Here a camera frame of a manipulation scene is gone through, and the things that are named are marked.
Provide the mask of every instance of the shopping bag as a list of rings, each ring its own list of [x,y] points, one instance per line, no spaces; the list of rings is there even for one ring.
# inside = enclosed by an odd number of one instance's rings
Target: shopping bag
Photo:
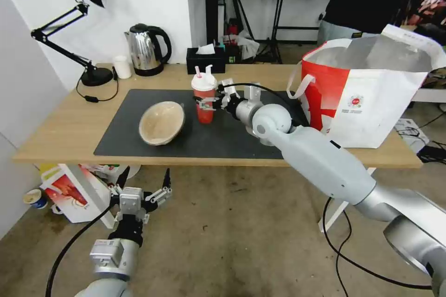
[[[427,74],[446,66],[435,41],[387,25],[381,35],[335,39],[302,59],[300,98],[310,126],[346,148],[377,148]]]

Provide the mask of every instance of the stainless steel kettle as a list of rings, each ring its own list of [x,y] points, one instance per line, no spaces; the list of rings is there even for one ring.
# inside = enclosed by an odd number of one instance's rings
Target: stainless steel kettle
[[[153,76],[160,73],[164,64],[167,63],[172,54],[172,45],[166,32],[156,26],[147,26],[138,23],[124,32],[129,44],[131,61],[135,73],[140,76]],[[167,46],[167,53],[163,57],[156,36],[161,36]]]

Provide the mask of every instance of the printed logo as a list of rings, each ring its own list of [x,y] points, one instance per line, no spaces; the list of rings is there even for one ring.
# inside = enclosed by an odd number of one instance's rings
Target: printed logo
[[[360,108],[363,100],[364,97],[362,95],[353,95],[348,102],[348,106],[351,108]]]

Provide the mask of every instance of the black tissue box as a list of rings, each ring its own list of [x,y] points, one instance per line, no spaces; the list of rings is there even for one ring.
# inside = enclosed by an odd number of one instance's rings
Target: black tissue box
[[[188,48],[186,55],[187,74],[195,74],[195,66],[200,72],[206,72],[206,66],[212,65],[212,73],[225,73],[226,56],[223,48],[215,47],[215,53],[209,55],[197,55],[198,48]]]

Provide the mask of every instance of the black desk lamp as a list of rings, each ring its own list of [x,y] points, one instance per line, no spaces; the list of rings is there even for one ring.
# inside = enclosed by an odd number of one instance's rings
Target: black desk lamp
[[[84,73],[82,74],[81,80],[85,86],[100,86],[105,84],[113,79],[113,74],[109,69],[106,68],[98,68],[92,65],[92,61],[88,60],[84,57],[78,56],[72,52],[65,50],[64,48],[54,44],[53,42],[48,40],[48,37],[53,35],[54,33],[62,30],[66,26],[69,26],[71,23],[79,20],[80,18],[86,16],[88,14],[88,4],[84,2],[84,0],[76,0],[79,4],[75,6],[72,10],[66,12],[65,14],[60,15],[58,18],[53,21],[45,24],[44,26],[31,31],[32,38],[38,40],[39,42],[49,46],[50,48],[56,50],[57,52],[62,53],[64,56],[67,56],[69,59],[74,60],[76,63],[81,64],[85,67]],[[104,7],[105,0],[90,0],[92,3]],[[61,25],[54,25],[57,21],[63,19],[65,16],[70,15],[71,13],[79,11],[80,15],[67,23]]]

